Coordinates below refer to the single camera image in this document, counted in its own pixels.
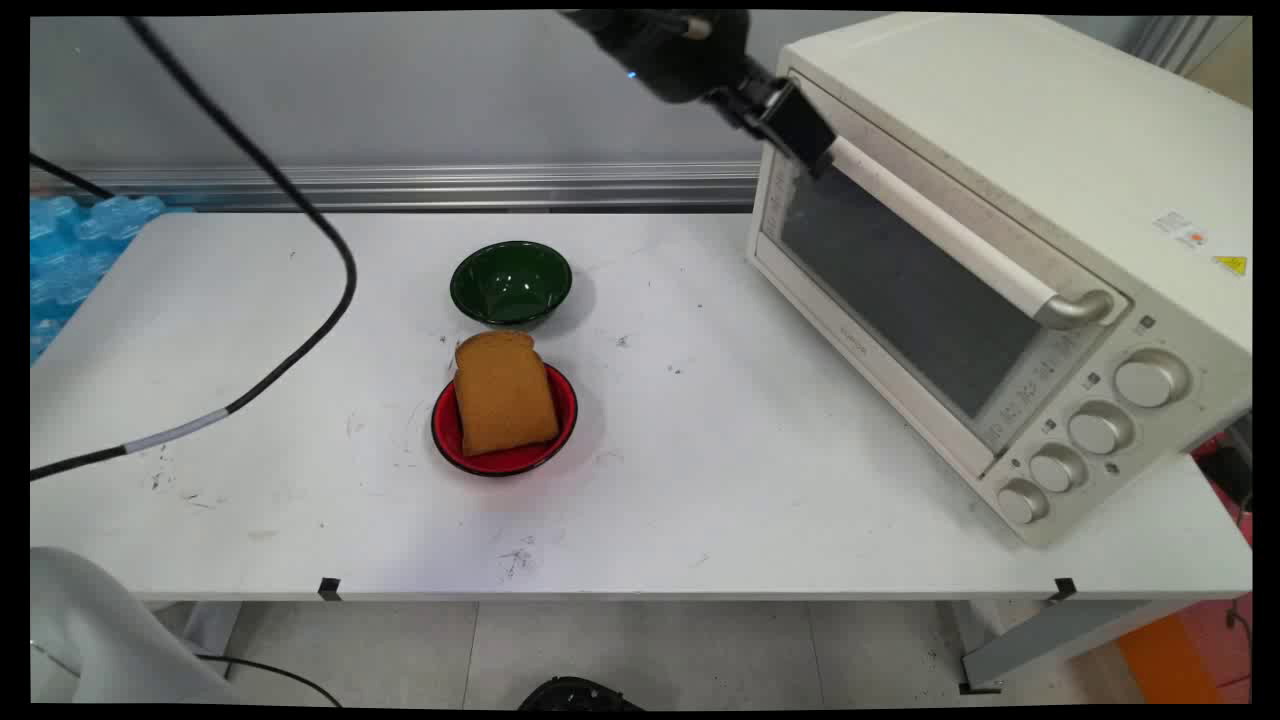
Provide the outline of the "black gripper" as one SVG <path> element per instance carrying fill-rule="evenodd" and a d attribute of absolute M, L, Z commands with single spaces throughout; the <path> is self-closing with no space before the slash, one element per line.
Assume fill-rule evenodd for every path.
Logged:
<path fill-rule="evenodd" d="M 748 10 L 559 10 L 644 87 L 669 104 L 704 101 L 732 128 L 768 141 L 812 178 L 832 164 L 836 133 L 792 79 L 748 53 Z"/>

